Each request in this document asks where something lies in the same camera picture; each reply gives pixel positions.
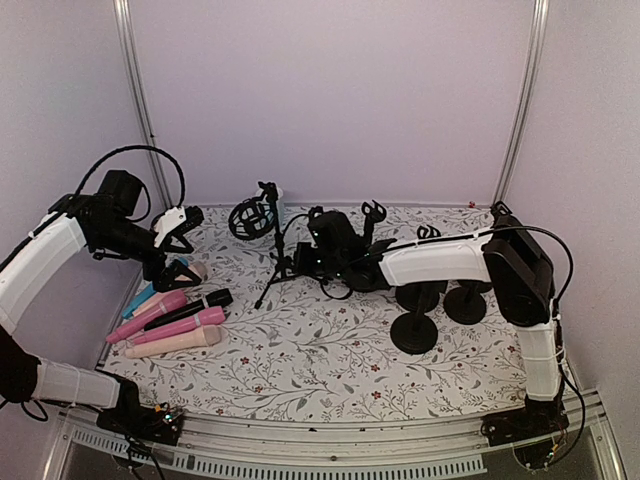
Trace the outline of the blue microphone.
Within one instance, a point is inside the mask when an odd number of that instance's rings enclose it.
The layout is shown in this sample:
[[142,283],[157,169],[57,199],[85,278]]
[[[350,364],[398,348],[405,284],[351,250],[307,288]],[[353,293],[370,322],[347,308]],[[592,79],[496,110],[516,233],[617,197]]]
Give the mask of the blue microphone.
[[142,303],[144,303],[147,299],[149,299],[155,293],[165,293],[158,292],[154,289],[152,284],[147,285],[139,294],[137,294],[134,299],[129,303],[127,307],[124,308],[122,312],[122,318],[125,320],[131,319],[132,313],[136,310]]

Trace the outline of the black microphone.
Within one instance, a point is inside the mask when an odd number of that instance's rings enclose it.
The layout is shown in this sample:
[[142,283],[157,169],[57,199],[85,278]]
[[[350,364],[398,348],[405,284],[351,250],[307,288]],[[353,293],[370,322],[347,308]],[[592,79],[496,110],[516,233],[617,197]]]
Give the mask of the black microphone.
[[144,331],[162,327],[177,320],[195,315],[209,307],[227,307],[233,302],[233,297],[229,289],[220,289],[204,295],[201,299],[188,303],[176,310],[161,315],[149,322]]

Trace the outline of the pink microphone back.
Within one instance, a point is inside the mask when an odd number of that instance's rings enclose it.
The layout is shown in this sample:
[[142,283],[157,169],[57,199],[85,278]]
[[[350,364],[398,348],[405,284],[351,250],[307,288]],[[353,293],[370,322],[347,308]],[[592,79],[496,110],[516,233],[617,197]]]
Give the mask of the pink microphone back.
[[145,333],[135,337],[132,342],[134,345],[140,345],[151,341],[161,340],[192,331],[201,326],[220,325],[225,321],[225,319],[226,316],[222,307],[210,307],[189,317],[146,331]]

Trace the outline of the beige pink microphone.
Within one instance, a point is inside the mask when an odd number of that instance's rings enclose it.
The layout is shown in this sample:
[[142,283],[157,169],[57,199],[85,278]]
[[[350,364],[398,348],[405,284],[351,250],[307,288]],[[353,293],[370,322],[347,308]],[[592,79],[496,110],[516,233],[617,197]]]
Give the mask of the beige pink microphone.
[[[206,280],[208,278],[208,268],[199,261],[194,262],[189,265],[189,269],[196,273],[202,280]],[[147,310],[151,309],[154,305],[163,300],[169,293],[155,293],[149,299],[147,299],[144,303],[142,303],[136,310],[133,311],[132,316],[139,316]]]

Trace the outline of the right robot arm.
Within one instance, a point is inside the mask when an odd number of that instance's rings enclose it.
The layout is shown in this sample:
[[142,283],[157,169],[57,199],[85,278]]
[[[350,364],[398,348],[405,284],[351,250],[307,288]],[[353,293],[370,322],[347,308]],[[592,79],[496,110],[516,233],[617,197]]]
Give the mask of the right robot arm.
[[554,266],[534,239],[538,228],[522,224],[503,204],[493,206],[493,223],[473,232],[377,242],[355,233],[339,211],[313,215],[311,241],[297,245],[297,274],[338,279],[355,292],[374,292],[429,282],[462,280],[491,284],[502,317],[519,339],[525,392],[532,401],[517,415],[517,427],[537,436],[552,424],[563,389],[554,316],[563,291],[554,284]]

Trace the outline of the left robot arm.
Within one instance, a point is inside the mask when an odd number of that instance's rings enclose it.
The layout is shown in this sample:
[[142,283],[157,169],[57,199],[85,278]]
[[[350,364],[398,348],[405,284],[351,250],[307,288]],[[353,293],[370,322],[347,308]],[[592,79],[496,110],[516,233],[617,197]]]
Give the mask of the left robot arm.
[[[9,403],[50,400],[88,404],[109,409],[111,419],[128,434],[148,426],[148,412],[125,396],[123,381],[108,374],[73,366],[60,348],[71,343],[55,335],[46,348],[52,359],[33,353],[44,346],[34,328],[45,320],[69,327],[85,322],[91,295],[103,281],[82,272],[77,255],[89,252],[97,258],[133,260],[155,290],[195,286],[200,278],[184,264],[169,257],[192,252],[186,235],[203,221],[197,206],[171,207],[155,223],[144,227],[133,214],[142,182],[124,170],[107,172],[94,194],[63,196],[28,234],[16,253],[1,265],[1,397]],[[41,313],[44,320],[36,319]]]

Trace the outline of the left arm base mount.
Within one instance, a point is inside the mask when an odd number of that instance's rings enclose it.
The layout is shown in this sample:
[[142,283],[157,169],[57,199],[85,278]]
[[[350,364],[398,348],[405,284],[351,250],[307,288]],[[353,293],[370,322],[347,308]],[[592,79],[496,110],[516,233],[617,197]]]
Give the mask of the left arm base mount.
[[107,431],[131,438],[176,446],[184,422],[184,409],[162,403],[143,406],[137,396],[121,396],[116,406],[102,410],[96,425]]

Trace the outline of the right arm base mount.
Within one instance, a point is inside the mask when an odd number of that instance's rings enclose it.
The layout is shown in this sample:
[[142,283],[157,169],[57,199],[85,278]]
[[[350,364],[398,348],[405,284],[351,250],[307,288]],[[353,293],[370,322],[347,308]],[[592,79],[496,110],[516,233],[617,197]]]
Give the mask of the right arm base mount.
[[480,432],[490,446],[498,446],[560,432],[568,426],[560,394],[550,401],[532,400],[526,396],[521,408],[484,416]]

